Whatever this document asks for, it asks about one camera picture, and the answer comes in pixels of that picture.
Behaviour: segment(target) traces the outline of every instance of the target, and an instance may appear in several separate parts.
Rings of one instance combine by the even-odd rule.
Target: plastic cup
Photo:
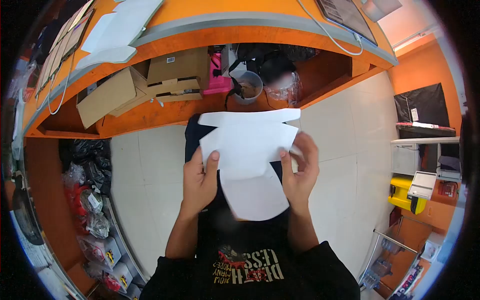
[[[245,70],[233,70],[232,72],[230,72],[230,76],[235,78],[240,85],[245,86],[246,88],[251,88],[251,91],[253,91],[255,94],[255,96],[249,98],[245,97],[245,99],[242,99],[240,95],[233,94],[232,96],[238,104],[252,104],[262,93],[264,84],[262,83],[260,76],[258,76],[254,72]]]

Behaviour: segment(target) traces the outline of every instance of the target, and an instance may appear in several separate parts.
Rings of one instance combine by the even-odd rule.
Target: yellow case
[[[392,195],[388,196],[388,201],[401,208],[405,208],[411,211],[412,201],[407,198],[408,189],[412,185],[412,180],[410,178],[403,177],[393,177],[390,181],[390,184],[395,186],[395,192]],[[417,207],[415,208],[414,214],[418,215],[425,209],[427,204],[427,199],[418,198]]]

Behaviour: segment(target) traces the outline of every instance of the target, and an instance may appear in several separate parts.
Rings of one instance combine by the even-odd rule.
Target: white tile floor
[[[397,138],[393,89],[383,72],[302,111],[292,125],[319,147],[320,175],[310,196],[319,240],[328,240],[355,277],[373,228],[384,228],[391,140]],[[145,275],[165,254],[182,200],[185,126],[112,139],[113,198],[126,238]]]

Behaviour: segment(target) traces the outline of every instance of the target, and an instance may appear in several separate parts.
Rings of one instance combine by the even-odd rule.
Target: graphic print
[[[284,279],[280,263],[272,249],[240,254],[230,246],[222,246],[213,267],[215,270],[212,275],[216,284],[272,282]]]

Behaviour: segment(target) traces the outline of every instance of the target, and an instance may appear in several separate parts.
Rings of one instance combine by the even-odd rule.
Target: finger
[[[218,160],[220,159],[220,153],[213,151],[207,160],[207,172],[205,173],[204,182],[216,183],[216,170],[218,169]]]
[[[307,166],[307,164],[305,163],[305,160],[303,160],[303,158],[300,157],[298,154],[295,154],[291,151],[290,151],[290,156],[293,157],[295,161],[297,161],[297,165],[299,166],[299,171],[304,171],[305,167]]]
[[[204,166],[202,161],[202,149],[197,147],[195,153],[192,155],[192,159],[188,162],[190,168],[194,169],[196,173],[202,173]]]
[[[295,137],[293,144],[302,152],[307,164],[318,164],[318,148],[311,136],[300,132]]]
[[[281,150],[280,151],[280,159],[282,161],[282,174],[283,178],[290,178],[293,176],[293,170],[292,170],[292,159],[290,158],[290,154],[285,151]]]

